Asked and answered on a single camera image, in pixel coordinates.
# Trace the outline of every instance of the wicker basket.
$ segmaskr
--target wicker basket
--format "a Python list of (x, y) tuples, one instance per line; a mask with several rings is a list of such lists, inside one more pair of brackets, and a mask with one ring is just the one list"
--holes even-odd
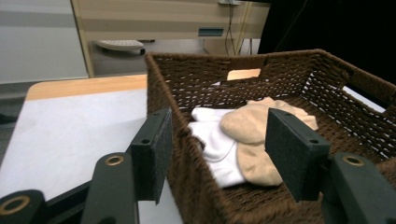
[[(347, 151), (376, 163), (396, 188), (396, 87), (315, 49), (256, 56), (149, 53), (148, 113), (173, 110), (174, 154), (168, 181), (185, 223), (322, 223), (320, 202), (295, 203), (285, 185), (219, 189), (187, 128), (196, 106), (237, 108), (265, 96), (315, 115), (331, 153)], [(227, 81), (238, 69), (259, 77)], [(387, 105), (379, 113), (343, 91), (359, 87)]]

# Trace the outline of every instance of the white cloth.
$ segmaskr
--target white cloth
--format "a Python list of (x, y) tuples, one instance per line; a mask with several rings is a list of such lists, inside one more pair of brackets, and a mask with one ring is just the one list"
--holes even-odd
[(231, 111), (197, 107), (191, 112), (197, 121), (189, 124), (192, 135), (205, 144), (203, 158), (221, 188), (246, 182), (236, 160), (237, 143), (219, 126), (222, 116)]

